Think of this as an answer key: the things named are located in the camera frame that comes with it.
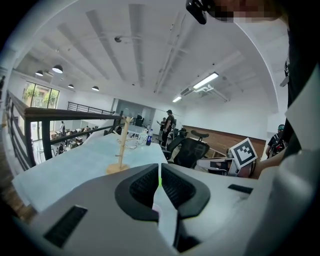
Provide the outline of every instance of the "glass window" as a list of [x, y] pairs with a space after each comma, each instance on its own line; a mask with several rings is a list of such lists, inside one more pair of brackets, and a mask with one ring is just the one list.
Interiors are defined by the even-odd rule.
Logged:
[[26, 82], [25, 89], [23, 90], [22, 100], [28, 107], [31, 107], [31, 101], [34, 93], [36, 95], [39, 93], [38, 90], [35, 92], [35, 86], [36, 85], [32, 82]]
[[58, 90], [27, 81], [22, 100], [28, 107], [55, 109], [58, 97]]
[[58, 102], [59, 91], [51, 89], [51, 94], [49, 96], [48, 109], [55, 109]]
[[32, 107], [48, 108], [51, 89], [42, 85], [36, 84], [32, 97]]

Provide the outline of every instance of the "light blue tablecloth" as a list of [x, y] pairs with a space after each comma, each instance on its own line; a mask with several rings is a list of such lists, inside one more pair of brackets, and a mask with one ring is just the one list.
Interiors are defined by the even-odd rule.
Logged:
[[[41, 212], [75, 187], [106, 175], [109, 164], [118, 162], [120, 144], [115, 134], [97, 137], [88, 144], [76, 147], [17, 175], [13, 185], [20, 198]], [[157, 143], [127, 148], [123, 163], [131, 168], [167, 163]]]

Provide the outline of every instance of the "headrest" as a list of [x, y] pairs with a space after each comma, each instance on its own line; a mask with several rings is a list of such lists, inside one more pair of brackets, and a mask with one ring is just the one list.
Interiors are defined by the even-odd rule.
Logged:
[[199, 133], [195, 130], [191, 131], [191, 134], [193, 134], [194, 136], [200, 137], [200, 138], [207, 138], [209, 137], [209, 133]]

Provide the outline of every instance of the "railing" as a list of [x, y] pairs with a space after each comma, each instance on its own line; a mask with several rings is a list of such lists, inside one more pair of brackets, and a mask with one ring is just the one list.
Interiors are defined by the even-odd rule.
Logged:
[[[19, 117], [17, 115], [20, 115], [24, 120], [24, 125], [22, 127], [23, 131], [19, 127]], [[18, 159], [24, 171], [36, 165], [31, 134], [31, 122], [42, 122], [43, 153], [46, 160], [53, 157], [51, 147], [53, 144], [110, 128], [109, 133], [112, 133], [116, 127], [124, 125], [121, 124], [121, 121], [123, 120], [122, 116], [94, 112], [28, 107], [10, 91], [7, 91], [6, 97], [6, 117], [14, 155]], [[79, 132], [77, 134], [51, 140], [50, 121], [58, 120], [114, 120], [114, 122], [111, 126], [99, 127], [97, 129]]]
[[91, 107], [91, 106], [86, 106], [86, 105], [81, 105], [77, 103], [73, 103], [68, 101], [68, 110], [71, 111], [80, 111], [80, 112], [89, 112], [89, 113], [95, 113], [95, 114], [102, 114], [102, 115], [112, 115], [114, 112]]

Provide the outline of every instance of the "bottle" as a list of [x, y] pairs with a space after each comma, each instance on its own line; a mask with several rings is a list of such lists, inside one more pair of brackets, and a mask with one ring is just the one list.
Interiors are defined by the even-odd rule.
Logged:
[[151, 144], [152, 135], [153, 135], [153, 130], [150, 129], [150, 131], [149, 131], [149, 133], [148, 133], [148, 139], [146, 140], [146, 145], [147, 145], [147, 146], [150, 146], [150, 144]]

